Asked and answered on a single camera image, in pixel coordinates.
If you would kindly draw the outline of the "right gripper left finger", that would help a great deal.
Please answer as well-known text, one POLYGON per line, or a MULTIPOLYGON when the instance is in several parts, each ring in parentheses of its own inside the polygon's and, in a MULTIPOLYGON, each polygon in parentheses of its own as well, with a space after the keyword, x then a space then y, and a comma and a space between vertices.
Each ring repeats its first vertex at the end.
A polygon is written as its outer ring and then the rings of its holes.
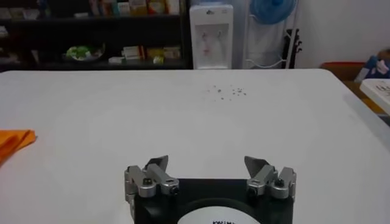
POLYGON ((126 198, 136 195, 142 198, 152 198, 163 195, 177 195, 179 180, 166 173, 168 155, 152 158, 141 169, 139 166, 129 166, 124 171, 124 189, 126 198))

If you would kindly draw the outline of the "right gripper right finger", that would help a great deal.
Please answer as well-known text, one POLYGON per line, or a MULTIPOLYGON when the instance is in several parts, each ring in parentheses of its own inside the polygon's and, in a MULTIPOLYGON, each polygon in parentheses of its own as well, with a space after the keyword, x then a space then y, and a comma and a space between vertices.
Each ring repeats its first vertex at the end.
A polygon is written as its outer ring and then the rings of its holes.
POLYGON ((265 159, 244 157, 250 178, 246 182, 250 197, 269 194, 272 198, 284 200, 296 197, 297 174, 293 168, 284 167, 280 172, 265 159))

